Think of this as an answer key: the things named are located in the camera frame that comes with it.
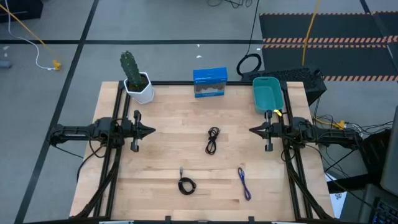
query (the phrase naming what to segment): potted cactus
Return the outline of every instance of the potted cactus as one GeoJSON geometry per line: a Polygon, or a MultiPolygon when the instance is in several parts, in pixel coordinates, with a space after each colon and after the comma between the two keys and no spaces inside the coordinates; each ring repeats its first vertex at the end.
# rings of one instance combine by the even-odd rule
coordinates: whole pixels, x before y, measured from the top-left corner
{"type": "Polygon", "coordinates": [[[146,72],[139,72],[136,60],[129,51],[123,52],[120,63],[127,78],[124,87],[127,93],[140,104],[146,104],[154,99],[155,90],[146,72]]]}

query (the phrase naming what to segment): black keyboard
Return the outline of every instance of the black keyboard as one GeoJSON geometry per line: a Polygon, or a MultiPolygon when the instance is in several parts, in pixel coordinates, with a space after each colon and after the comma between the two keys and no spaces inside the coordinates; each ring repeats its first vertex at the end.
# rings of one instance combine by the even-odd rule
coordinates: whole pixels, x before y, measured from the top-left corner
{"type": "Polygon", "coordinates": [[[398,210],[396,208],[392,208],[380,200],[378,200],[376,208],[373,223],[398,224],[398,210]]]}
{"type": "Polygon", "coordinates": [[[303,82],[305,88],[315,88],[317,86],[317,80],[321,79],[321,76],[317,73],[312,73],[309,68],[298,68],[291,70],[279,70],[275,72],[247,72],[242,76],[242,81],[252,82],[257,77],[274,77],[279,81],[287,82],[303,82]]]}

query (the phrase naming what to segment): white cable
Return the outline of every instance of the white cable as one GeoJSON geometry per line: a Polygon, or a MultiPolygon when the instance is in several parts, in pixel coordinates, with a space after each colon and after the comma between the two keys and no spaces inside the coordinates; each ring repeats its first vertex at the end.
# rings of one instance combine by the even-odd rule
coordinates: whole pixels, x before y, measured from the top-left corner
{"type": "MultiPolygon", "coordinates": [[[[10,9],[8,8],[8,2],[7,2],[7,0],[4,0],[4,2],[6,3],[6,8],[7,8],[7,10],[10,12],[10,9]]],[[[11,32],[11,15],[10,15],[9,13],[8,13],[8,33],[10,33],[10,35],[13,36],[13,37],[18,38],[18,39],[20,39],[20,40],[24,40],[24,41],[26,41],[26,42],[28,42],[28,43],[30,43],[30,44],[32,44],[33,46],[36,47],[36,50],[37,50],[36,65],[37,65],[37,66],[39,66],[40,68],[43,68],[43,69],[47,69],[47,70],[49,70],[49,71],[55,70],[55,67],[49,68],[49,67],[43,67],[43,66],[39,65],[39,63],[38,63],[37,61],[39,60],[40,52],[39,52],[39,48],[38,48],[38,46],[37,46],[36,44],[34,44],[33,42],[31,42],[31,41],[29,41],[29,40],[27,40],[27,39],[25,39],[25,38],[17,37],[17,36],[15,36],[14,34],[12,34],[12,32],[11,32]]]]}
{"type": "Polygon", "coordinates": [[[356,125],[356,124],[351,124],[351,123],[349,123],[349,124],[352,125],[352,127],[358,129],[359,135],[360,135],[361,137],[363,136],[363,134],[362,134],[363,130],[362,130],[358,125],[356,125]]]}

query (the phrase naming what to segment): white pot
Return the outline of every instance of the white pot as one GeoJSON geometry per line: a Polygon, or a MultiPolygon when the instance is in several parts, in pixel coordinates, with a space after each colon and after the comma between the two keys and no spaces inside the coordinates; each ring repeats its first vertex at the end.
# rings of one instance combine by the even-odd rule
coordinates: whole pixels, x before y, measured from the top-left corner
{"type": "Polygon", "coordinates": [[[139,104],[146,104],[154,100],[155,89],[149,80],[148,74],[146,72],[140,72],[141,75],[145,75],[148,80],[148,85],[141,92],[129,91],[127,87],[127,79],[124,80],[124,87],[126,92],[135,99],[139,104]]]}

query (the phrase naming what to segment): computer monitor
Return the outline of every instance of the computer monitor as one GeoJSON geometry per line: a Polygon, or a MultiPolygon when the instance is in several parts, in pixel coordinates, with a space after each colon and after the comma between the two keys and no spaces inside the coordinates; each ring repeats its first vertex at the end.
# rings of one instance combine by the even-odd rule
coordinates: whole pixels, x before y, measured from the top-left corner
{"type": "Polygon", "coordinates": [[[386,153],[383,172],[381,175],[381,187],[398,196],[398,106],[391,128],[390,141],[386,153]]]}

